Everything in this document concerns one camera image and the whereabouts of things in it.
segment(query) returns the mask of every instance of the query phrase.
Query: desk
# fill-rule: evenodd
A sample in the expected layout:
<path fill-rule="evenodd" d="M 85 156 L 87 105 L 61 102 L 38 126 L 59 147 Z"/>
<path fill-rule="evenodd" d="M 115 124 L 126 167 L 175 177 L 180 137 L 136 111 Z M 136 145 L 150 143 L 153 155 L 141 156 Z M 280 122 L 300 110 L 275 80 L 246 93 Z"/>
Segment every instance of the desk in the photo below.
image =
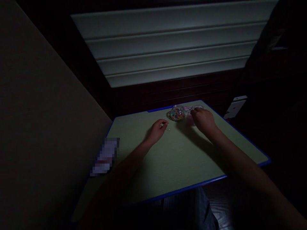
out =
<path fill-rule="evenodd" d="M 183 106 L 200 104 L 213 113 L 216 125 L 240 149 L 259 165 L 270 163 L 270 159 L 253 143 L 232 127 L 203 101 L 183 103 Z M 116 117 L 107 137 L 119 137 L 117 160 L 113 169 L 128 156 L 143 140 L 152 124 L 166 119 L 170 108 L 145 111 Z M 217 157 L 215 147 L 186 120 L 169 120 L 168 129 L 150 149 L 130 183 L 122 205 L 131 205 L 161 199 L 175 193 L 192 189 L 226 177 L 223 162 Z M 108 175 L 89 178 L 72 216 L 79 221 L 89 201 Z"/>

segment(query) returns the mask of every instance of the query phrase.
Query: wall outlet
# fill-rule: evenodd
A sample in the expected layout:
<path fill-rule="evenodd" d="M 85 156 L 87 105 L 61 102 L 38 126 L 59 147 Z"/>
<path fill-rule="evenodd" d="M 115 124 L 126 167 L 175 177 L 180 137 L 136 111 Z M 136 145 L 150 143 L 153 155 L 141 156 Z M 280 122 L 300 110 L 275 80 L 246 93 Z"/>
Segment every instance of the wall outlet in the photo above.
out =
<path fill-rule="evenodd" d="M 237 113 L 239 112 L 239 110 L 242 108 L 242 106 L 244 105 L 244 103 L 246 102 L 246 100 L 241 100 L 241 101 L 235 101 L 238 100 L 239 98 L 241 99 L 246 99 L 246 96 L 242 96 L 242 97 L 235 97 L 234 98 L 234 102 L 232 102 L 229 106 L 229 108 L 227 109 L 227 112 L 224 116 L 225 119 L 227 118 L 234 118 Z"/>

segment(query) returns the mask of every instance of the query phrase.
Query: forearm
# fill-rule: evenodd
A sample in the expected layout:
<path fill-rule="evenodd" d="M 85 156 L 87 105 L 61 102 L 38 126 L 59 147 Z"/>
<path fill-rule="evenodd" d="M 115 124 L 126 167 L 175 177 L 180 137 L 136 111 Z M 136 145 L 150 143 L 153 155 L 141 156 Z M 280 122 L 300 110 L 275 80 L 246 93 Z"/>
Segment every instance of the forearm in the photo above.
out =
<path fill-rule="evenodd" d="M 278 223 L 282 229 L 307 229 L 306 219 L 283 196 L 265 172 L 221 130 L 217 129 L 206 136 L 221 150 L 229 169 L 258 193 L 259 201 L 265 206 L 267 215 L 270 215 L 274 224 Z"/>
<path fill-rule="evenodd" d="M 264 193 L 280 193 L 275 184 L 263 170 L 229 140 L 220 129 L 206 133 L 208 139 L 220 149 L 231 172 L 236 174 L 252 189 Z"/>
<path fill-rule="evenodd" d="M 99 226 L 103 226 L 104 229 L 110 228 L 113 214 L 126 186 L 152 145 L 150 141 L 142 142 L 110 172 L 91 200 L 79 224 L 80 229 L 94 229 Z"/>

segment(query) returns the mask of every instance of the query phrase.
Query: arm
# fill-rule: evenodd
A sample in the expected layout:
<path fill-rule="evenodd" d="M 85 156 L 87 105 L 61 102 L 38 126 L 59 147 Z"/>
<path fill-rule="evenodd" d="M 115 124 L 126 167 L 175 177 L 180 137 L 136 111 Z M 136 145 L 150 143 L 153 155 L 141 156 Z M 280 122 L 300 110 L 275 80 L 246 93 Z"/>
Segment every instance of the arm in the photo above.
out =
<path fill-rule="evenodd" d="M 211 112 L 191 111 L 197 128 L 220 149 L 231 172 L 264 199 L 270 214 L 285 229 L 307 229 L 307 220 L 283 196 L 265 172 L 216 126 Z"/>
<path fill-rule="evenodd" d="M 79 229 L 111 228 L 112 217 L 121 200 L 124 189 L 150 148 L 162 137 L 167 125 L 166 120 L 157 120 L 152 125 L 148 138 L 110 172 L 88 205 L 79 223 Z"/>

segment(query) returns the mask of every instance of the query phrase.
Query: white roller blind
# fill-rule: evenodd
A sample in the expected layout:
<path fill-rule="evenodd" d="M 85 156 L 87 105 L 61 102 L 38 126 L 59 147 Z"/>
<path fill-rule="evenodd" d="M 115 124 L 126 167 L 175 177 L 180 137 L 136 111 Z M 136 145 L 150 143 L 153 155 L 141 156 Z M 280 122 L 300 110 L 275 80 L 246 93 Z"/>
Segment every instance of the white roller blind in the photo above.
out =
<path fill-rule="evenodd" d="M 111 87 L 243 68 L 277 0 L 72 15 Z"/>

